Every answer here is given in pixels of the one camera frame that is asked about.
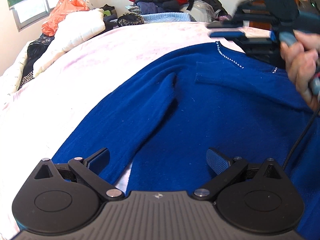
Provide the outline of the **person's right hand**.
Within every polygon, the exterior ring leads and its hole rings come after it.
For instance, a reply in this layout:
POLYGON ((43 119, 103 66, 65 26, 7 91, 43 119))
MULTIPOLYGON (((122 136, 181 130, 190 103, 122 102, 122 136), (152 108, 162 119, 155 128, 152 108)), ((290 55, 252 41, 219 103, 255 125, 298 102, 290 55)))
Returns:
POLYGON ((285 69, 289 80, 294 84, 307 106, 315 111, 319 102, 309 88, 309 82, 316 71, 316 61, 319 57, 319 35, 306 34, 295 30, 297 42, 288 46, 280 45, 280 54, 285 61, 285 69))

